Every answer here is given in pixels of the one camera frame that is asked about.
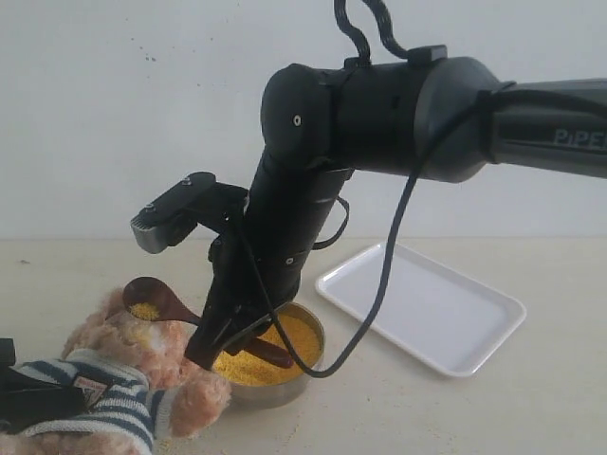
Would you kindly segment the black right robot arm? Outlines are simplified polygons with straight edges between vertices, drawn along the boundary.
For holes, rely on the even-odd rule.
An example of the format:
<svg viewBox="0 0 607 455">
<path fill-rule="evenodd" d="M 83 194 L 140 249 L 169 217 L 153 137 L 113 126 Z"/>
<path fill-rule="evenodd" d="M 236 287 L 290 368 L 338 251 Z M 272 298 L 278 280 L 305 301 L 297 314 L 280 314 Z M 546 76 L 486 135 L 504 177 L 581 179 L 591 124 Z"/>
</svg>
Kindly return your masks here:
<svg viewBox="0 0 607 455">
<path fill-rule="evenodd" d="M 248 189 L 222 186 L 213 279 L 185 355 L 210 369 L 269 325 L 356 171 L 460 183 L 487 164 L 602 178 L 606 83 L 516 83 L 468 58 L 342 69 L 291 64 L 261 101 Z"/>
</svg>

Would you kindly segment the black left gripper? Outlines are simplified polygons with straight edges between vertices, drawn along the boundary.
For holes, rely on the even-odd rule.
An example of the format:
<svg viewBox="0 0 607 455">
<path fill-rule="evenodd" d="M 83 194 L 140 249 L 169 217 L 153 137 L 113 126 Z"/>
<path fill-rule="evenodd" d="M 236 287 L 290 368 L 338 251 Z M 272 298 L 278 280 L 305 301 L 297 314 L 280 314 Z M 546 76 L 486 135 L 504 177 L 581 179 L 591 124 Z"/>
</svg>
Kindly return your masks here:
<svg viewBox="0 0 607 455">
<path fill-rule="evenodd" d="M 83 392 L 72 386 L 54 385 L 21 378 L 11 379 L 16 364 L 12 338 L 1 338 L 1 420 L 43 422 L 63 419 L 86 411 Z"/>
</svg>

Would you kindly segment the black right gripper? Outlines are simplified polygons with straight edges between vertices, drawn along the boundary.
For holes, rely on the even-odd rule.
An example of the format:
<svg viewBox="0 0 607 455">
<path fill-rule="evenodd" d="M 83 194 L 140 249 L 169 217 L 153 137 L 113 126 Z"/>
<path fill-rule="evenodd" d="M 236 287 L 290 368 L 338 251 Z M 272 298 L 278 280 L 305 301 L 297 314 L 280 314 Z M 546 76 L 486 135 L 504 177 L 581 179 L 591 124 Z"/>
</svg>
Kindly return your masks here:
<svg viewBox="0 0 607 455">
<path fill-rule="evenodd" d="M 289 267 L 257 257 L 245 244 L 243 228 L 230 223 L 209 250 L 213 279 L 200 322 L 190 337 L 185 357 L 211 371 L 234 332 L 245 332 L 227 347 L 238 355 L 270 328 L 270 311 L 294 298 Z"/>
</svg>

